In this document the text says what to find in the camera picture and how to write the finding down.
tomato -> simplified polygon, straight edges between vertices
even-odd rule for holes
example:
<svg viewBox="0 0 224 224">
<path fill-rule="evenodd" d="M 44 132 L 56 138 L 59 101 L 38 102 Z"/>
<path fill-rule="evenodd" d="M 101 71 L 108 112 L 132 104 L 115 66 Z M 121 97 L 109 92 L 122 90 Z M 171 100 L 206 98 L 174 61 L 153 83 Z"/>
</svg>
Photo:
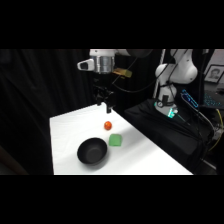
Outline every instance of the tomato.
<svg viewBox="0 0 224 224">
<path fill-rule="evenodd" d="M 104 128 L 106 129 L 106 130 L 110 130 L 111 128 L 112 128 L 112 124 L 111 124 L 111 122 L 110 121 L 107 121 L 105 124 L 104 124 Z"/>
</svg>

black curtain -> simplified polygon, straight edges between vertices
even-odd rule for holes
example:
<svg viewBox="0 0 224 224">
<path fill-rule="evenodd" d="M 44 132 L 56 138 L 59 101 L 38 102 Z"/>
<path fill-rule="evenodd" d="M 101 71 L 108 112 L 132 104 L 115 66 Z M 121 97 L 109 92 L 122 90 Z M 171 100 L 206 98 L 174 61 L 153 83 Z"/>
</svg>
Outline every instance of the black curtain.
<svg viewBox="0 0 224 224">
<path fill-rule="evenodd" d="M 161 52 L 138 59 L 132 78 L 116 84 L 134 91 L 147 86 L 155 79 Z M 92 72 L 77 69 L 77 63 L 88 58 L 89 49 L 0 50 L 0 145 L 30 174 L 53 174 L 49 118 L 95 103 Z M 117 56 L 116 65 L 128 68 L 134 60 Z M 154 85 L 137 94 L 112 89 L 117 93 L 115 110 L 123 115 L 151 98 Z"/>
</svg>

sponge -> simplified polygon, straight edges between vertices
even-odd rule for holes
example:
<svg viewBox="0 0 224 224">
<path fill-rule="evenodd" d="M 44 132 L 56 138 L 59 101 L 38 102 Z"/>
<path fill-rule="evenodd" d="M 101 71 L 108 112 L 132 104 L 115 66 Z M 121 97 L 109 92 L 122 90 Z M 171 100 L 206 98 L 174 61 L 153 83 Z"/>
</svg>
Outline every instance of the sponge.
<svg viewBox="0 0 224 224">
<path fill-rule="evenodd" d="M 109 146 L 121 146 L 122 136 L 117 134 L 112 134 L 109 140 Z"/>
</svg>

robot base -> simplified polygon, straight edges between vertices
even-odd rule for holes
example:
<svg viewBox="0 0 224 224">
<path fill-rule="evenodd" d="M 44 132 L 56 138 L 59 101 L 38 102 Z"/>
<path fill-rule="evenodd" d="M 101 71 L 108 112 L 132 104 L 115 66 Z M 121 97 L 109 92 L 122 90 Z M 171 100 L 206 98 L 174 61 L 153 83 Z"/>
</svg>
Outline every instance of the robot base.
<svg viewBox="0 0 224 224">
<path fill-rule="evenodd" d="M 178 114 L 178 108 L 175 104 L 172 106 L 164 106 L 164 107 L 159 107 L 158 102 L 155 103 L 155 108 L 158 110 L 160 113 L 164 114 L 165 116 L 169 118 L 174 118 L 176 114 Z"/>
</svg>

white tablecloth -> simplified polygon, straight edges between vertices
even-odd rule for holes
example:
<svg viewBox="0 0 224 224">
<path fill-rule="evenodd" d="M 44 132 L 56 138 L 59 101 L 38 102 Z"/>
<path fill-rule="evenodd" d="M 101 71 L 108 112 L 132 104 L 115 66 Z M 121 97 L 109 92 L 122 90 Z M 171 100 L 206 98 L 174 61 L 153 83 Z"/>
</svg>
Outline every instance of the white tablecloth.
<svg viewBox="0 0 224 224">
<path fill-rule="evenodd" d="M 104 129 L 110 121 L 113 128 Z M 106 105 L 91 106 L 50 119 L 55 175 L 191 175 L 163 150 Z M 110 147 L 111 134 L 122 135 L 121 147 Z M 89 167 L 77 158 L 82 142 L 101 138 L 108 144 L 106 159 Z"/>
</svg>

